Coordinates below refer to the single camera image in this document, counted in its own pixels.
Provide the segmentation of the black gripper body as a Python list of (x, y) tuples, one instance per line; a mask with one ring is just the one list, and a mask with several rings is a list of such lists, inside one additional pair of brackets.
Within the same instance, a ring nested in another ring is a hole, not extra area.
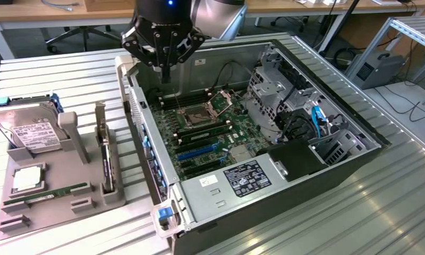
[(140, 36), (153, 36), (153, 33), (176, 32), (187, 36), (192, 31), (191, 21), (192, 1), (140, 0), (136, 1), (135, 28)]

